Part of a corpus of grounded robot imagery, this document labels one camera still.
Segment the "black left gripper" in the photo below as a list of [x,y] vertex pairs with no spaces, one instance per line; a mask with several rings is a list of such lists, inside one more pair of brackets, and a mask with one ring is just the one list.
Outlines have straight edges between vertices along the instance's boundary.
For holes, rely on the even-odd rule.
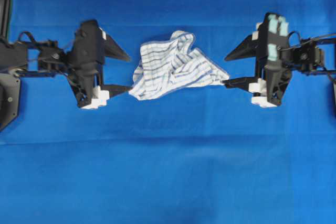
[[130,56],[100,29],[95,19],[84,21],[75,32],[75,41],[67,54],[68,83],[74,93],[77,106],[93,110],[107,105],[107,100],[129,92],[132,87],[104,84],[105,54],[109,58],[129,62]]

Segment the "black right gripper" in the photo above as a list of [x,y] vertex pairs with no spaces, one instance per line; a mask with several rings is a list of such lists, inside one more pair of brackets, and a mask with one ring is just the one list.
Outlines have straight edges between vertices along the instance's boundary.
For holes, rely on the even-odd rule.
[[289,47],[288,26],[283,16],[266,13],[263,22],[256,25],[256,31],[224,58],[233,61],[256,56],[256,77],[223,80],[222,84],[228,89],[248,91],[252,83],[252,104],[262,108],[280,106],[291,80],[291,70],[281,58],[286,55],[283,49]]

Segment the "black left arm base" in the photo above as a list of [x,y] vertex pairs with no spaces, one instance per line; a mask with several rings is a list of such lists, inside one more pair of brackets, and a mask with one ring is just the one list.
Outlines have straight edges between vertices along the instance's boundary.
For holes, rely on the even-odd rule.
[[1,73],[1,131],[18,116],[20,79]]

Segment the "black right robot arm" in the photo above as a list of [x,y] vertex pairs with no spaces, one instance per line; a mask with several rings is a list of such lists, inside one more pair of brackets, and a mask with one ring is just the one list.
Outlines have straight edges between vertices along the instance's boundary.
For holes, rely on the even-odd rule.
[[335,83],[335,70],[326,69],[325,54],[319,48],[335,44],[335,34],[299,38],[294,46],[289,42],[291,35],[284,16],[266,13],[264,20],[256,24],[256,30],[225,57],[226,61],[254,58],[254,76],[224,80],[224,86],[247,91],[253,95],[252,104],[271,108],[282,104],[293,71],[307,76],[326,75]]

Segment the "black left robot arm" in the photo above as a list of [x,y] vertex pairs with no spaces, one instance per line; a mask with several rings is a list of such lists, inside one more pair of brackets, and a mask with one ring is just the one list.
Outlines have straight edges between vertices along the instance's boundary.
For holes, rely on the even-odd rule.
[[65,76],[81,109],[97,109],[130,86],[105,84],[106,58],[130,61],[129,55],[91,19],[82,22],[67,51],[56,40],[36,41],[28,31],[9,43],[1,38],[1,73],[15,77]]

